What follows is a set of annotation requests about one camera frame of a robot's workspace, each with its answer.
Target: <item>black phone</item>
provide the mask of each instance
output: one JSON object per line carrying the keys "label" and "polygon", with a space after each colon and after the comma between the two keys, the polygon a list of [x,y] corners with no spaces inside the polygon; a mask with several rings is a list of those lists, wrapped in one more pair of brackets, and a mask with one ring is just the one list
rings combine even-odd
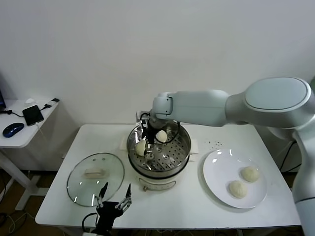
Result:
{"label": "black phone", "polygon": [[24,109],[22,113],[28,126],[32,126],[37,122],[44,120],[44,117],[37,105]]}

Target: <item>blue mouse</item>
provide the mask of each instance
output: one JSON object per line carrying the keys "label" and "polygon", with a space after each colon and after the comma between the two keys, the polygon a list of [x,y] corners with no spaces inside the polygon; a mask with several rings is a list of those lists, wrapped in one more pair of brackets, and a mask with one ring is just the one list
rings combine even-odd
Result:
{"label": "blue mouse", "polygon": [[19,132],[23,128],[24,128],[23,123],[13,123],[4,129],[2,134],[6,138],[11,138],[13,135],[15,135],[17,132]]}

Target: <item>steamed bun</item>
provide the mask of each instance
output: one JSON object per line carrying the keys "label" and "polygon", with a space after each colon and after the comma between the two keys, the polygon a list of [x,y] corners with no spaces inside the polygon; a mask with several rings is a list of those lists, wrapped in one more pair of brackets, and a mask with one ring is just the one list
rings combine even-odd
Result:
{"label": "steamed bun", "polygon": [[165,143],[167,141],[167,133],[164,130],[160,130],[156,134],[156,139],[159,140],[162,143]]}
{"label": "steamed bun", "polygon": [[144,152],[146,150],[146,140],[142,139],[140,142],[136,144],[136,153],[139,156],[144,156]]}
{"label": "steamed bun", "polygon": [[248,182],[255,182],[259,179],[259,171],[257,168],[253,166],[247,166],[241,170],[242,177]]}
{"label": "steamed bun", "polygon": [[247,186],[239,180],[231,182],[228,188],[230,193],[236,198],[243,198],[247,195]]}

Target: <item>glass lid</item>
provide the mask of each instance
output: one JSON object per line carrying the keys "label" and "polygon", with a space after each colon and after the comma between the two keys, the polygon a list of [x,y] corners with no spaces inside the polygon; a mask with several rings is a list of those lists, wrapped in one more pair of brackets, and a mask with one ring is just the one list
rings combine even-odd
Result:
{"label": "glass lid", "polygon": [[122,161],[110,153],[97,153],[79,162],[69,175],[67,191],[78,205],[94,207],[95,196],[108,182],[103,201],[109,200],[120,188],[125,175]]}

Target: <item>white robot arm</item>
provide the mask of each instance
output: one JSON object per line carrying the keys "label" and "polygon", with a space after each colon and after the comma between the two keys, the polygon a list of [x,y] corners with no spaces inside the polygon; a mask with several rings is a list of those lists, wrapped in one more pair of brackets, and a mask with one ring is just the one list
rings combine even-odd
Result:
{"label": "white robot arm", "polygon": [[153,101],[149,124],[161,129],[167,120],[223,126],[262,125],[276,136],[296,140],[302,165],[294,181],[293,198],[306,236],[315,232],[315,96],[301,79],[263,79],[245,92],[221,90],[161,93]]}

